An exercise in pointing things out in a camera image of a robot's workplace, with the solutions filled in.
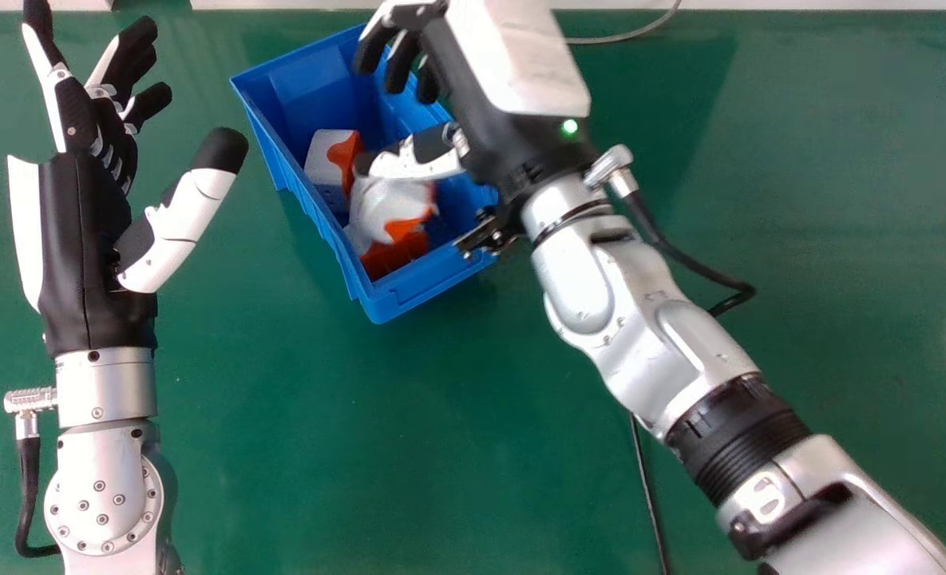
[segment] blue container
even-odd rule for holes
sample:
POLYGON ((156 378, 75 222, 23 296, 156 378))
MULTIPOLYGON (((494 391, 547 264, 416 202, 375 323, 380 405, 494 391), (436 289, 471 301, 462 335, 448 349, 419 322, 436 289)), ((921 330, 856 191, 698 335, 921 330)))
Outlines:
POLYGON ((381 149, 411 133, 450 121, 440 105, 415 99, 415 80, 406 91, 385 94, 384 68, 374 77, 352 73, 362 26, 310 44, 232 78, 260 143, 277 189, 294 193, 320 236, 334 250, 345 287, 374 323, 389 319, 441 294, 496 261, 477 252, 466 260, 452 240, 477 225, 477 210, 497 204, 497 190, 473 184, 468 176, 440 182, 440 217, 426 225, 431 250, 405 267, 370 281, 342 226, 302 172, 309 142, 319 129, 358 130, 367 150, 381 149))

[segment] orange and white object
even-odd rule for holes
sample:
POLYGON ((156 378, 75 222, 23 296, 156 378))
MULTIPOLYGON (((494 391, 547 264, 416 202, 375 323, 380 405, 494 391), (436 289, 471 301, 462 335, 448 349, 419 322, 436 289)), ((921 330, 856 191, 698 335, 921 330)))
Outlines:
POLYGON ((435 196, 432 181, 359 178, 355 182, 345 236, 371 280, 380 280, 429 251, 422 225, 437 215, 435 196))
POLYGON ((362 153, 355 130, 317 130, 309 143, 302 171, 335 214, 349 212, 349 193, 355 180, 352 164, 362 153))

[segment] green surface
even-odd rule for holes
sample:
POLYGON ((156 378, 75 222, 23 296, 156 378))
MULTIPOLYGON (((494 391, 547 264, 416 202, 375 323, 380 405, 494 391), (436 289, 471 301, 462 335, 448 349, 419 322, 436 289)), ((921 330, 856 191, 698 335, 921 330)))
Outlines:
MULTIPOLYGON (((125 8, 59 15, 57 40, 84 77, 138 14, 159 22, 151 78, 176 102, 141 138, 140 207, 212 125, 247 131, 228 77, 364 16, 125 8)), ((563 19, 595 33, 645 18, 563 19)), ((634 150, 682 247, 760 288, 725 318, 732 334, 946 541, 946 14, 681 14, 576 55, 598 145, 634 150)), ((61 572, 10 547, 1 411, 5 390, 52 382, 5 178, 6 153, 49 151, 18 16, 0 14, 0 573, 61 572)), ((377 327, 254 150, 162 291, 159 423, 191 573, 655 572, 622 411, 550 331, 527 255, 377 327)), ((721 295, 678 276, 699 302, 721 295)), ((674 459, 647 448, 678 572, 751 573, 674 459)))

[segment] robotic hand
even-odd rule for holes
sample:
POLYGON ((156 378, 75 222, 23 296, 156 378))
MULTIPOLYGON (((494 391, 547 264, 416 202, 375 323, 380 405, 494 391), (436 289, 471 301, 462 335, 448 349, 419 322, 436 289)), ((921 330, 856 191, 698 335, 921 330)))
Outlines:
POLYGON ((69 574, 182 573, 171 543, 176 481, 160 452, 156 290, 184 262, 235 181, 247 152, 228 128, 207 136, 159 206, 133 221, 136 135, 171 101, 166 84, 133 96, 156 62, 156 25, 140 18, 105 49, 83 85, 53 43, 46 0, 26 0, 22 36, 43 88, 57 154, 8 157, 23 291, 43 318, 56 386, 6 394, 15 414, 23 557, 60 553, 69 574), (38 495, 38 412, 57 408, 57 473, 45 518, 57 545, 30 547, 38 495))
POLYGON ((746 351, 674 283, 659 250, 684 255, 651 225, 628 149, 593 152, 589 92, 545 0, 386 1, 360 37, 356 68, 375 69, 395 36, 386 88, 399 91, 424 51, 419 95, 447 95, 457 125, 371 154, 357 171, 468 170, 501 190, 497 214, 458 247, 532 241, 554 331, 678 456, 744 559, 762 560, 768 575, 946 574, 942 543, 831 437, 811 434, 746 351), (605 186, 654 245, 615 214, 605 186))

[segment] green light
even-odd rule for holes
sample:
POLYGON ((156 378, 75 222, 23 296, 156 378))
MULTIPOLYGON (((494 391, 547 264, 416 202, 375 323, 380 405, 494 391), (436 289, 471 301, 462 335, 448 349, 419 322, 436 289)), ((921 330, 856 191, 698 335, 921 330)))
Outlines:
POLYGON ((561 133, 565 136, 574 136, 579 131, 579 122, 571 118, 561 122, 561 133))

